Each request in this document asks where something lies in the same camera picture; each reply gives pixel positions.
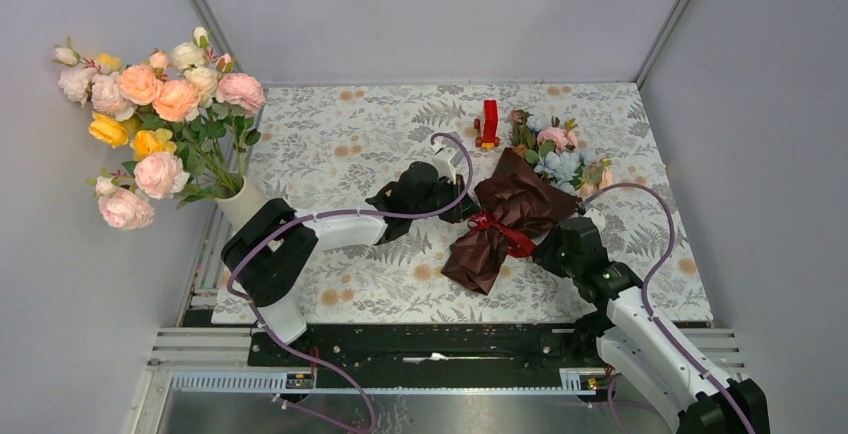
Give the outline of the red ribbon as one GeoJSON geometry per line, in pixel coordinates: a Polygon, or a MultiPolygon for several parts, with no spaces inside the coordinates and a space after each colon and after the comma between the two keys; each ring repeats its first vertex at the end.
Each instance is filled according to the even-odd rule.
{"type": "Polygon", "coordinates": [[[527,235],[503,225],[490,212],[481,211],[473,215],[467,221],[467,225],[472,231],[492,228],[503,234],[507,242],[507,253],[511,257],[529,258],[536,249],[536,244],[527,235]]]}

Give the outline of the brown paper bouquet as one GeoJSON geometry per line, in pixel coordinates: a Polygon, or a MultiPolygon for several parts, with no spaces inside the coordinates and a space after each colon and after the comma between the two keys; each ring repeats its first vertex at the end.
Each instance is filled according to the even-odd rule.
{"type": "MultiPolygon", "coordinates": [[[[474,193],[480,212],[490,212],[537,246],[537,239],[578,212],[581,201],[612,184],[612,161],[580,146],[574,118],[544,118],[517,109],[509,123],[511,148],[474,193]]],[[[468,227],[451,244],[441,272],[473,292],[487,294],[508,257],[503,234],[468,227]]]]}

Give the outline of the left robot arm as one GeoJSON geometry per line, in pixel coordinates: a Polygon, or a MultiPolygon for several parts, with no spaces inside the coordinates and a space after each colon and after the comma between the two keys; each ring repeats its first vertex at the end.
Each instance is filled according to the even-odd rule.
{"type": "Polygon", "coordinates": [[[444,176],[429,163],[414,162],[366,199],[362,209],[308,214],[274,198],[236,231],[221,259],[275,335],[272,352],[285,364],[296,365],[309,355],[311,341],[290,291],[312,254],[386,244],[407,234],[417,219],[466,221],[480,212],[467,190],[462,175],[444,176]]]}

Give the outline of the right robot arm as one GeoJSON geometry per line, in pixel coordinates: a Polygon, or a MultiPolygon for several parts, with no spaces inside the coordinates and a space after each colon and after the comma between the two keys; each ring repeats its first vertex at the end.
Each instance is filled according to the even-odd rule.
{"type": "Polygon", "coordinates": [[[573,282],[595,311],[575,324],[583,364],[612,366],[674,433],[768,433],[767,398],[752,379],[737,380],[711,360],[653,304],[647,284],[610,260],[589,217],[569,218],[533,252],[544,270],[573,282]]]}

